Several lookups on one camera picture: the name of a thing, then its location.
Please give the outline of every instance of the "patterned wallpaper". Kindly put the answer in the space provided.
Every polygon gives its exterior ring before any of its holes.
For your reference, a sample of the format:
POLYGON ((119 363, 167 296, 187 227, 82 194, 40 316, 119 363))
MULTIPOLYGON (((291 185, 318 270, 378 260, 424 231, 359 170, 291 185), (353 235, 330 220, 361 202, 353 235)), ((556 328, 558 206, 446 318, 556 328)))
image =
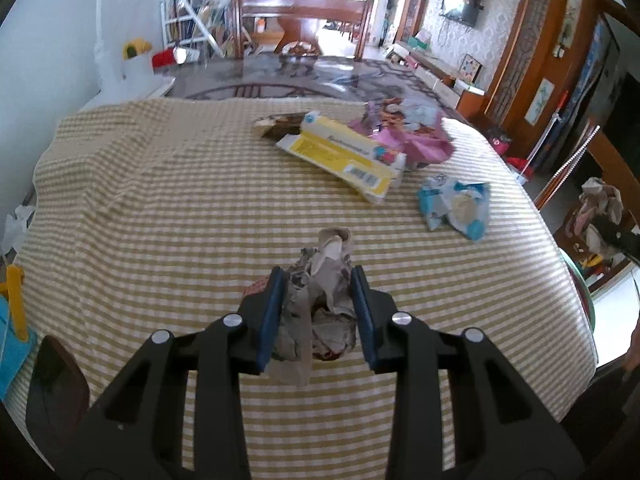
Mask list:
POLYGON ((480 11, 476 27, 468 29, 466 25, 440 16, 442 0, 429 0, 422 26, 432 35, 431 50, 456 68, 465 54, 471 54, 482 64, 476 86, 487 90, 500 63, 519 1, 482 0, 484 10, 480 11))

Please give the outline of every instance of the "yellow plastic clip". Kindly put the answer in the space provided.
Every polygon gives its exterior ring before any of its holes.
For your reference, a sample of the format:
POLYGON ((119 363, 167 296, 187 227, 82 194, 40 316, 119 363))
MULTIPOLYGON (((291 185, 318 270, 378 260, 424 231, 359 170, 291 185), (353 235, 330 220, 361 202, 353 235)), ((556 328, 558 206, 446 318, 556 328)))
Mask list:
POLYGON ((27 330, 27 318, 24 315, 24 303, 22 301, 23 277, 24 271, 20 267, 10 265, 6 268, 6 288, 9 296, 11 321, 14 324, 16 337, 26 343, 29 340, 29 331, 27 330))

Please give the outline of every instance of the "yellow and white gingham fabric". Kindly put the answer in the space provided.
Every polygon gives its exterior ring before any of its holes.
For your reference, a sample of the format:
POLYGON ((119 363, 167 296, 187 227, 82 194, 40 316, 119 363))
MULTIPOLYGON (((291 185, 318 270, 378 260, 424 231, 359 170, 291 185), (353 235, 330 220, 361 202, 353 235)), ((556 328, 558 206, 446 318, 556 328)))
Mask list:
MULTIPOLYGON (((553 238, 484 138, 450 124, 456 153, 406 176, 374 206, 334 176, 250 132, 273 113, 311 109, 340 121, 361 104, 335 100, 153 100, 62 121, 35 172, 38 209, 19 255, 30 325, 70 349, 92 400, 143 341, 196 332, 234 311, 243 289, 295 262, 318 231, 353 232, 370 285, 434 329, 485 330, 560 419, 596 365, 593 339, 553 238), (425 176, 490 182, 491 221, 473 243, 429 232, 415 192, 425 176)), ((24 431, 35 352, 7 400, 24 431)), ((314 363, 312 384, 242 377, 256 479, 384 475, 395 377, 374 376, 359 349, 314 363)), ((184 463, 193 463, 193 381, 184 463)), ((444 384, 446 466, 453 464, 444 384)))

